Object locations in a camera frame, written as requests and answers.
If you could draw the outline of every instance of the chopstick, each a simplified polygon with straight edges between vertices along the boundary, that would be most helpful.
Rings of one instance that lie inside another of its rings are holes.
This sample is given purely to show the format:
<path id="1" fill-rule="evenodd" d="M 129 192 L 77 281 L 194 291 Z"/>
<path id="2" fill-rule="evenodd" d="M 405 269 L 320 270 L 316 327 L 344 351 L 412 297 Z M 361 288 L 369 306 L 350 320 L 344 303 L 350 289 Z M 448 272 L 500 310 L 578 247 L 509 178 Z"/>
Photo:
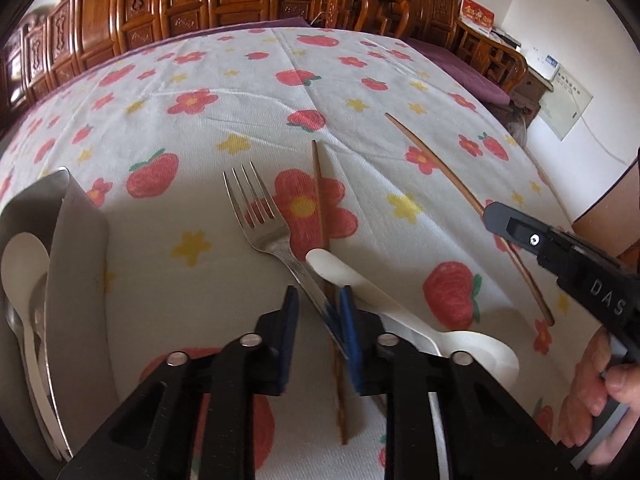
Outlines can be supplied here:
<path id="1" fill-rule="evenodd" d="M 318 144 L 311 141 L 311 151 L 314 161 L 314 181 L 316 183 L 317 211 L 318 221 L 320 224 L 320 241 L 322 248 L 326 251 L 330 250 L 329 229 L 326 225 L 326 215 L 324 213 L 324 197 L 322 195 L 322 170 L 320 168 L 320 157 L 318 155 Z M 333 306 L 336 301 L 336 288 L 333 283 L 324 280 L 324 294 Z M 347 412 L 345 406 L 346 394 L 344 391 L 344 357 L 332 341 L 332 361 L 334 363 L 334 379 L 335 379 L 335 418 L 338 425 L 338 434 L 340 435 L 340 443 L 346 446 L 349 442 L 347 435 Z"/>
<path id="2" fill-rule="evenodd" d="M 389 119 L 396 126 L 396 128 L 398 128 L 398 130 L 404 133 L 408 137 L 408 139 L 412 143 L 414 143 L 421 150 L 421 152 L 423 152 L 424 155 L 427 156 L 427 158 L 429 158 L 431 162 L 433 162 L 438 167 L 438 169 L 450 180 L 450 182 L 454 186 L 456 186 L 456 188 L 458 188 L 459 192 L 462 193 L 462 196 L 465 197 L 466 201 L 469 202 L 476 213 L 482 216 L 482 214 L 484 213 L 484 206 L 482 206 L 482 204 L 471 193 L 469 188 L 465 186 L 465 184 L 458 178 L 458 176 L 453 173 L 453 171 L 451 171 L 449 167 L 435 153 L 433 153 L 431 149 L 424 142 L 422 142 L 409 128 L 404 126 L 404 124 L 402 124 L 390 114 L 385 113 L 385 117 Z M 507 248 L 507 254 L 513 262 L 513 265 L 515 265 L 516 269 L 522 275 L 525 283 L 527 283 L 527 286 L 531 290 L 533 298 L 536 300 L 540 312 L 542 312 L 542 316 L 546 320 L 546 324 L 549 326 L 553 326 L 556 323 L 554 315 L 551 313 L 548 304 L 546 304 L 545 298 L 542 295 L 542 292 L 540 292 L 538 284 L 533 279 L 533 276 L 529 272 L 529 269 L 524 266 L 522 260 L 520 259 L 520 255 L 516 253 L 510 243 L 505 242 L 505 247 Z"/>

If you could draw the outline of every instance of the hand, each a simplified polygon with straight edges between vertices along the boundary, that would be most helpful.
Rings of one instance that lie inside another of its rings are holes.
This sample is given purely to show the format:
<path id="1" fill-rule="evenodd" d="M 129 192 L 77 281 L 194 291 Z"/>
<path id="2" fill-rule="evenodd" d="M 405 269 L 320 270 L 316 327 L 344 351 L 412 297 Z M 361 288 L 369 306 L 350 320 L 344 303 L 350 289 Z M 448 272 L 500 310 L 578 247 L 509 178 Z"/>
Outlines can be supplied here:
<path id="1" fill-rule="evenodd" d="M 591 453 L 591 465 L 607 465 L 622 448 L 640 414 L 640 366 L 621 365 L 600 374 L 611 359 L 609 336 L 598 330 L 589 341 L 582 360 L 575 367 L 569 395 L 560 409 L 558 433 L 567 447 L 581 446 L 591 435 L 593 417 L 600 415 L 607 396 L 629 405 L 629 410 L 616 429 Z"/>

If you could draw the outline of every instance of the fork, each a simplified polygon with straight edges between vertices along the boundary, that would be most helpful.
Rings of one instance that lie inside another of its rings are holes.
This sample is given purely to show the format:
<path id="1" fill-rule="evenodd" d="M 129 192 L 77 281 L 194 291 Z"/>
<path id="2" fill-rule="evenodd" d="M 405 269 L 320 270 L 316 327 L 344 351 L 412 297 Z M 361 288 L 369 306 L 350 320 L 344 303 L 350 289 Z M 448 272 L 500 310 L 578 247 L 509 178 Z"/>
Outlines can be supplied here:
<path id="1" fill-rule="evenodd" d="M 340 352 L 342 352 L 346 358 L 347 352 L 342 341 L 342 331 L 340 330 L 340 319 L 338 313 L 331 304 L 329 304 L 326 296 L 305 267 L 291 252 L 291 231 L 289 230 L 289 226 L 278 210 L 273 198 L 267 190 L 267 187 L 264 185 L 263 180 L 256 171 L 254 164 L 252 162 L 249 162 L 249 164 L 251 165 L 255 180 L 257 181 L 258 187 L 261 191 L 261 197 L 259 198 L 255 191 L 254 184 L 252 184 L 243 164 L 242 174 L 244 174 L 244 181 L 246 183 L 245 187 L 249 188 L 251 197 L 254 199 L 253 203 L 247 199 L 247 194 L 245 193 L 244 187 L 238 178 L 236 170 L 233 168 L 231 170 L 236 184 L 238 184 L 242 201 L 246 206 L 246 215 L 248 218 L 245 217 L 238 205 L 238 200 L 236 200 L 236 196 L 234 195 L 229 179 L 226 177 L 226 173 L 224 171 L 222 172 L 225 179 L 226 192 L 229 195 L 229 200 L 231 200 L 231 205 L 234 208 L 234 213 L 236 214 L 238 223 L 242 228 L 244 237 L 249 242 L 249 245 L 251 245 L 251 247 L 256 251 L 272 254 L 285 264 L 287 269 L 289 269 L 293 274 L 295 280 L 308 295 L 309 300 L 311 300 L 311 303 L 318 311 L 324 325 L 329 330 L 329 334 L 340 349 Z"/>

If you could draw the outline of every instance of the purple cushion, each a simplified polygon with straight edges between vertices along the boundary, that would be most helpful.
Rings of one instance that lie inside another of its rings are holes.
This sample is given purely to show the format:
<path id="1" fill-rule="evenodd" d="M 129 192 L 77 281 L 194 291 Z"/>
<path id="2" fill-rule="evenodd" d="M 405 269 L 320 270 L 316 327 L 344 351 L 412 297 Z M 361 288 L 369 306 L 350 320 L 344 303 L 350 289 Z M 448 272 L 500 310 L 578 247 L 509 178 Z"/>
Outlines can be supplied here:
<path id="1" fill-rule="evenodd" d="M 225 32 L 229 30 L 247 30 L 248 28 L 279 28 L 279 27 L 311 27 L 304 18 L 284 18 L 283 20 L 271 20 L 270 22 L 238 23 L 237 25 L 224 25 L 209 29 L 213 32 Z"/>
<path id="2" fill-rule="evenodd" d="M 495 83 L 471 68 L 446 48 L 408 38 L 405 43 L 434 62 L 482 103 L 508 105 L 511 98 Z"/>

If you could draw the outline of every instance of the screw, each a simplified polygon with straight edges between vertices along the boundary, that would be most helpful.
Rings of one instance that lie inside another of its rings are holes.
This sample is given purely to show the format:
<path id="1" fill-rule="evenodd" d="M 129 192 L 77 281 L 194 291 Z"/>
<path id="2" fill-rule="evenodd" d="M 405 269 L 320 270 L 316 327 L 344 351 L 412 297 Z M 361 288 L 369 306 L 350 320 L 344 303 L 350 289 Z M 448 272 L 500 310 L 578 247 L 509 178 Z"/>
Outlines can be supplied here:
<path id="1" fill-rule="evenodd" d="M 463 351 L 453 352 L 451 358 L 453 359 L 453 362 L 455 362 L 455 364 L 461 366 L 468 366 L 474 361 L 474 358 L 471 354 Z"/>
<path id="2" fill-rule="evenodd" d="M 166 358 L 166 363 L 169 366 L 182 366 L 189 360 L 189 357 L 184 352 L 173 352 Z"/>
<path id="3" fill-rule="evenodd" d="M 380 334 L 378 336 L 378 344 L 382 346 L 396 346 L 400 340 L 398 336 L 395 334 L 390 334 L 389 332 Z"/>
<path id="4" fill-rule="evenodd" d="M 262 342 L 262 338 L 259 335 L 253 334 L 253 333 L 244 334 L 240 338 L 240 344 L 242 346 L 248 346 L 248 347 L 258 346 L 261 342 Z"/>

